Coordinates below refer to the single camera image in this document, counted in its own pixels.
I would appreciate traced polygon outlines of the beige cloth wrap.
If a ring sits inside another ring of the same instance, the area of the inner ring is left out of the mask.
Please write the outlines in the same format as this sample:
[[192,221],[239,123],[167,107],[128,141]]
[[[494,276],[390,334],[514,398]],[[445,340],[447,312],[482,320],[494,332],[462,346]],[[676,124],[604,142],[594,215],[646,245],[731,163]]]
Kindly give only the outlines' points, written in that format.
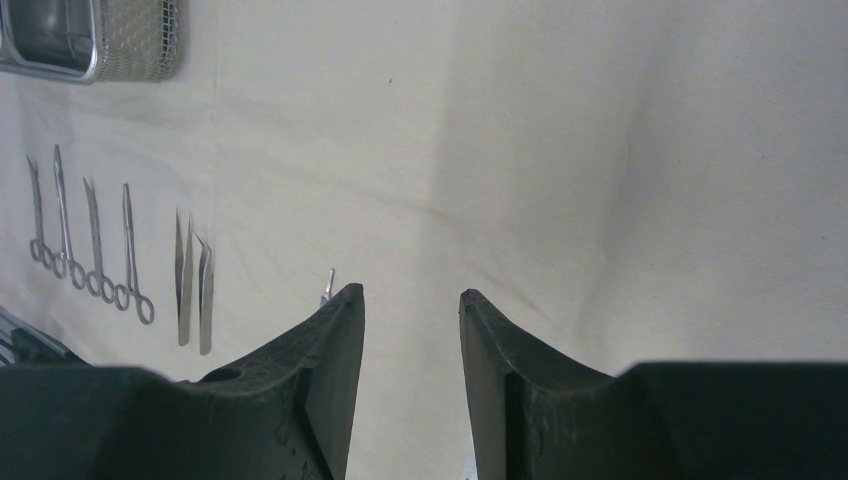
[[[362,285],[346,475],[457,479],[460,295],[564,354],[847,357],[843,1],[185,1],[157,84],[1,78],[1,303],[87,361],[200,379]],[[56,275],[60,147],[73,255]],[[38,166],[47,270],[29,252]],[[143,325],[120,311],[122,188]],[[176,211],[192,221],[177,342]],[[198,233],[214,255],[199,354]]]

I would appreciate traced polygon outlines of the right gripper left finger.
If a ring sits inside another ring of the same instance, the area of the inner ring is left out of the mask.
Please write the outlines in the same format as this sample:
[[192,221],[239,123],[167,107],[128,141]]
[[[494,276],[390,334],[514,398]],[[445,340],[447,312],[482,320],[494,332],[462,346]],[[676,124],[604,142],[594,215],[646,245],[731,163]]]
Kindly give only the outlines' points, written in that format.
[[342,479],[360,284],[196,382],[133,366],[1,366],[5,479]]

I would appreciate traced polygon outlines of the wire mesh steel basket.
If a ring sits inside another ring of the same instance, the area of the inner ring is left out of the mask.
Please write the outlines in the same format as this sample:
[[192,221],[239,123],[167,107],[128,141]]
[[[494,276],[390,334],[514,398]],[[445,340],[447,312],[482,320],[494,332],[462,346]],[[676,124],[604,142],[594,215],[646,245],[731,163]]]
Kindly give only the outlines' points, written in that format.
[[71,75],[25,66],[12,56],[2,21],[1,70],[42,80],[90,85],[97,82],[161,82],[173,76],[179,52],[179,1],[78,0],[93,7],[94,56],[88,70]]

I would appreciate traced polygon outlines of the steel tweezers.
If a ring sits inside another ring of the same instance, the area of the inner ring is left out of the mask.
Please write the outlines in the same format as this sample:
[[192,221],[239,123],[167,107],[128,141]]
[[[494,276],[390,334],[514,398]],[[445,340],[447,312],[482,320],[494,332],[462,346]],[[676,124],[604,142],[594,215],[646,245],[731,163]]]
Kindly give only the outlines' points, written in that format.
[[193,243],[192,221],[187,220],[184,229],[180,212],[176,211],[175,234],[175,296],[177,307],[177,342],[180,347],[186,346],[190,339],[190,319],[193,285]]
[[198,267],[199,354],[206,356],[212,349],[214,255],[209,243],[198,233],[194,233],[194,235],[201,245],[200,265]]

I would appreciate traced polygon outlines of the long steel forceps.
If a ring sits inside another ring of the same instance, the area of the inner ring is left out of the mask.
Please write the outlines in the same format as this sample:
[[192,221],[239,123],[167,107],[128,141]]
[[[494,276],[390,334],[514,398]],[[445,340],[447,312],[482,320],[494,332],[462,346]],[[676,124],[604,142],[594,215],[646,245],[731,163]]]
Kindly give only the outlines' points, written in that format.
[[60,251],[56,260],[56,275],[59,278],[69,278],[77,290],[83,290],[86,288],[85,270],[73,255],[64,171],[58,144],[54,145],[53,168],[60,225]]

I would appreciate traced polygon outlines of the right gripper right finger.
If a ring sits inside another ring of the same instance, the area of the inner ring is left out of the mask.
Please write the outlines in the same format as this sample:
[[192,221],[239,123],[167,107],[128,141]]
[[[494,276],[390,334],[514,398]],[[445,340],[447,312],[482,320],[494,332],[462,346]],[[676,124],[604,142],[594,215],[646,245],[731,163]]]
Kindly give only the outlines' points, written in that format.
[[843,362],[661,361],[611,376],[476,290],[459,324],[482,479],[843,479]]

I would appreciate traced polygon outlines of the steel scalpel handle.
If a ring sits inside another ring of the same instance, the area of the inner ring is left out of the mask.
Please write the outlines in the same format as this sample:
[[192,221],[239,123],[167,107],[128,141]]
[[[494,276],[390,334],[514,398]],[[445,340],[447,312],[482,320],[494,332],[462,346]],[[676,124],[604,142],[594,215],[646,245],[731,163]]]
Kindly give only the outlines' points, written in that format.
[[335,277],[335,269],[330,268],[328,272],[328,279],[325,285],[325,289],[320,297],[320,306],[326,305],[333,297],[333,283]]

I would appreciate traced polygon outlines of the short steel scissors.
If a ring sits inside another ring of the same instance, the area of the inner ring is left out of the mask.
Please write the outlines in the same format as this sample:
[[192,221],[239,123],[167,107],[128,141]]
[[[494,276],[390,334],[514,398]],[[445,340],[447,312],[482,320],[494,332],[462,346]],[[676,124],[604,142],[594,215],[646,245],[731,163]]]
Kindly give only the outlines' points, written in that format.
[[99,297],[106,304],[112,304],[114,302],[114,284],[104,272],[100,221],[95,189],[86,178],[83,179],[83,184],[88,204],[93,256],[93,268],[86,273],[84,282],[87,290],[93,297]]

